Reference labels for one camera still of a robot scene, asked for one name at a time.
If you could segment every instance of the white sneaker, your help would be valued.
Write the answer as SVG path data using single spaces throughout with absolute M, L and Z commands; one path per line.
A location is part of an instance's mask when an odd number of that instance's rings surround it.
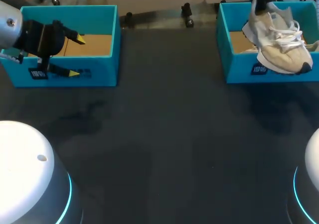
M 305 44 L 305 47 L 309 52 L 319 52 L 319 41 L 316 41 L 313 44 Z M 254 45 L 251 49 L 241 53 L 258 53 L 258 48 Z
M 242 31 L 258 47 L 258 61 L 270 70 L 284 74 L 311 71 L 313 60 L 302 40 L 299 23 L 291 9 L 280 10 L 272 2 L 256 15 L 257 0 L 252 1 L 248 22 Z

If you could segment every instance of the shoe sole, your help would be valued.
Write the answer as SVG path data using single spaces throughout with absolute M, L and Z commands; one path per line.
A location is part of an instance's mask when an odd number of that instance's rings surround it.
M 253 43 L 255 46 L 260 47 L 259 42 L 258 42 L 258 38 L 257 36 L 254 34 L 254 32 L 251 30 L 248 22 L 243 26 L 242 31 L 244 33 L 244 35 L 247 37 L 247 39 Z M 257 60 L 266 68 L 273 70 L 275 72 L 278 73 L 282 73 L 282 74 L 294 74 L 293 72 L 289 72 L 283 69 L 280 69 L 279 67 L 277 67 L 276 65 L 274 65 L 273 63 L 269 62 L 264 55 L 262 54 L 262 52 L 260 51 L 260 49 L 258 49 L 258 55 L 257 55 Z

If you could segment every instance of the cable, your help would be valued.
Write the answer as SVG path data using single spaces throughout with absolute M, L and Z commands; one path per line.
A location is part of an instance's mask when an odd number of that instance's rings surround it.
M 9 56 L 9 55 L 3 54 L 3 53 L 0 53 L 0 58 L 5 58 L 5 59 L 8 59 L 8 60 L 14 61 L 16 63 L 20 63 L 19 60 L 16 59 L 15 57 Z

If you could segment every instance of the label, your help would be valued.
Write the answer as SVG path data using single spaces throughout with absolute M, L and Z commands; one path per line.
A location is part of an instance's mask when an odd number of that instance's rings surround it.
M 258 62 L 255 65 L 253 65 L 253 68 L 250 74 L 252 76 L 266 75 L 267 71 L 268 69 Z
M 28 70 L 30 72 L 32 79 L 34 79 L 34 80 L 47 80 L 48 79 L 48 75 L 45 72 L 39 70 L 38 68 L 29 68 Z

